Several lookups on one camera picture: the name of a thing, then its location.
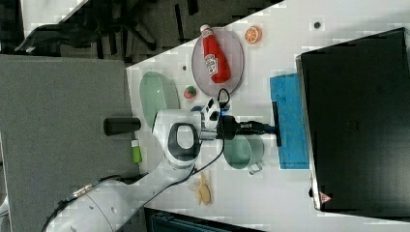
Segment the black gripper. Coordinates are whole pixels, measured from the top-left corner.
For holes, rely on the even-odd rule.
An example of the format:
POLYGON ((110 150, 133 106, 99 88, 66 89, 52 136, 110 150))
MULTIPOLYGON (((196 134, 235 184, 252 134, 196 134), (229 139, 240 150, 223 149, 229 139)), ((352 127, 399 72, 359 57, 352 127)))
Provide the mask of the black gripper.
POLYGON ((251 122, 254 129, 250 132, 250 128, 245 123, 238 123, 233 116, 222 116, 217 125, 217 139, 232 140, 236 135, 246 134, 275 134, 272 130, 274 126, 256 121, 251 122))

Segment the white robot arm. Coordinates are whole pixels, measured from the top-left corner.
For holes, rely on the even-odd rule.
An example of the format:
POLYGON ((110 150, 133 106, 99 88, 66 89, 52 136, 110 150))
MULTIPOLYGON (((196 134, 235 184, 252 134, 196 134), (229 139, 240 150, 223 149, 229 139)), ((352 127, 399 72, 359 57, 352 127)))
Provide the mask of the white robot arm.
POLYGON ((187 181, 207 140, 237 135, 277 134, 278 128, 256 121, 238 122, 214 112, 166 109, 152 127, 163 157, 151 172, 134 178, 109 176, 81 188, 59 203, 42 232, 116 232, 165 189, 187 181))

